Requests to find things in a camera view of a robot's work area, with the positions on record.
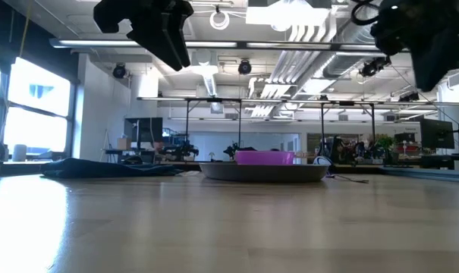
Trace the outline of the white cylinder container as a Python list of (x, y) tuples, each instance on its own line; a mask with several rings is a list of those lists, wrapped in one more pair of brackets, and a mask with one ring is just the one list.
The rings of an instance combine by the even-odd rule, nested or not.
[(27, 160), (27, 146), (24, 144), (16, 144), (12, 152), (13, 162), (25, 162)]

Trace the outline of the purple plastic bowl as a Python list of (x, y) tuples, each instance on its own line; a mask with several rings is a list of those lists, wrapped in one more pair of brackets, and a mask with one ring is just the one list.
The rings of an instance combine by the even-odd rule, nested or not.
[(286, 151), (237, 151), (235, 161), (239, 165), (292, 165), (294, 152)]

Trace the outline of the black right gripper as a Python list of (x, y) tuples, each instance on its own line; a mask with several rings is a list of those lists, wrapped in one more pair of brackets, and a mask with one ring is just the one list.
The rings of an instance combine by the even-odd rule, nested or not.
[[(453, 36), (448, 45), (432, 42), (443, 33)], [(423, 92), (459, 70), (459, 0), (382, 0), (370, 34), (387, 55), (410, 50), (415, 82)]]

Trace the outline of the black overhead frame bar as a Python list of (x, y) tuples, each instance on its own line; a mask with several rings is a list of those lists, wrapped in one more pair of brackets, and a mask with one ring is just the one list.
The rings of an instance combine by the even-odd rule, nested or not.
[[(50, 45), (57, 49), (80, 48), (140, 48), (130, 40), (101, 39), (50, 39)], [(373, 44), (336, 42), (254, 42), (254, 41), (186, 41), (188, 49), (239, 49), (239, 50), (289, 50), (318, 52), (379, 52)]]

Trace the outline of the white ceiling light fixture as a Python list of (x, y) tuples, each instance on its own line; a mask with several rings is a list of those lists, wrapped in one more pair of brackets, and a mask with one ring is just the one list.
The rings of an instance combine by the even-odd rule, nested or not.
[(331, 10), (332, 0), (247, 0), (246, 24), (320, 26)]

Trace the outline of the blue mat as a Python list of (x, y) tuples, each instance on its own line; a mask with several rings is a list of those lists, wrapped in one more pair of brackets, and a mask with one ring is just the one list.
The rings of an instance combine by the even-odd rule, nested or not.
[(385, 175), (413, 177), (425, 180), (442, 180), (459, 183), (459, 171), (429, 168), (391, 168), (383, 167), (380, 171)]

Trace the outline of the green potted plant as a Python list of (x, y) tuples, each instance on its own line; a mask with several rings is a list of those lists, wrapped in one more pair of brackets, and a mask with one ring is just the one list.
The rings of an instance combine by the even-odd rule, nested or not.
[(389, 136), (388, 134), (377, 135), (376, 145), (378, 147), (381, 147), (387, 151), (392, 151), (392, 149), (394, 148), (394, 144), (395, 139), (392, 136)]

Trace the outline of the black computer monitor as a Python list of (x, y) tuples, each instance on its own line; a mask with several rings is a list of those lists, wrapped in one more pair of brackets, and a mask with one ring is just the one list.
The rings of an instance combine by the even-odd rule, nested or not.
[(429, 149), (454, 149), (454, 128), (448, 121), (422, 119), (420, 121), (422, 147)]
[(162, 142), (162, 118), (125, 118), (124, 135), (133, 142)]

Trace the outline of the black background frame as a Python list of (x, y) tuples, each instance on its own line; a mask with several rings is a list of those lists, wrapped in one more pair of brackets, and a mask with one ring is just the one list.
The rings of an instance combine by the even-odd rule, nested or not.
[[(344, 101), (328, 101), (328, 104), (331, 105), (338, 105), (338, 106), (360, 106), (370, 117), (371, 117), (371, 125), (372, 125), (372, 141), (373, 144), (376, 144), (376, 118), (375, 118), (375, 104), (374, 103), (366, 103), (366, 102), (355, 102), (351, 100), (344, 100)], [(320, 141), (320, 150), (318, 155), (325, 156), (325, 111), (324, 107), (327, 104), (326, 102), (322, 102), (320, 104), (320, 123), (321, 123), (321, 141)]]
[(222, 102), (234, 102), (239, 104), (239, 108), (236, 108), (236, 110), (239, 111), (240, 117), (238, 118), (239, 122), (239, 128), (238, 128), (238, 145), (241, 144), (241, 110), (242, 110), (242, 99), (236, 99), (236, 98), (218, 98), (218, 97), (203, 97), (203, 98), (186, 98), (184, 101), (187, 103), (187, 109), (186, 109), (186, 133), (188, 132), (188, 118), (189, 118), (189, 113), (190, 113), (190, 103), (192, 101), (195, 102), (217, 102), (217, 103), (222, 103)]

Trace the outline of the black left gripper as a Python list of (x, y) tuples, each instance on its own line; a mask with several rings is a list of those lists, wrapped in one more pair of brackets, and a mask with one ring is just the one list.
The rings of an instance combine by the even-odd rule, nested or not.
[(183, 28), (193, 13), (186, 0), (101, 0), (93, 19), (107, 34), (119, 33), (121, 22), (128, 20), (127, 38), (179, 71), (190, 66)]

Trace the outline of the grey round plate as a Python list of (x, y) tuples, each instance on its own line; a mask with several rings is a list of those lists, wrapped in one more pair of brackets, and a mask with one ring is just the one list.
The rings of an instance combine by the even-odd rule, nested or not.
[(314, 183), (327, 175), (328, 165), (239, 165), (228, 162), (200, 163), (213, 180), (261, 183)]

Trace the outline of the dark blue cloth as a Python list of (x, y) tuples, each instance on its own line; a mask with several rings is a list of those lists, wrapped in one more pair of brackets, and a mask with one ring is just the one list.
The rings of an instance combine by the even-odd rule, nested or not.
[(45, 177), (50, 178), (89, 179), (175, 176), (183, 171), (173, 165), (123, 165), (78, 158), (66, 158), (61, 161), (41, 165), (40, 172)]

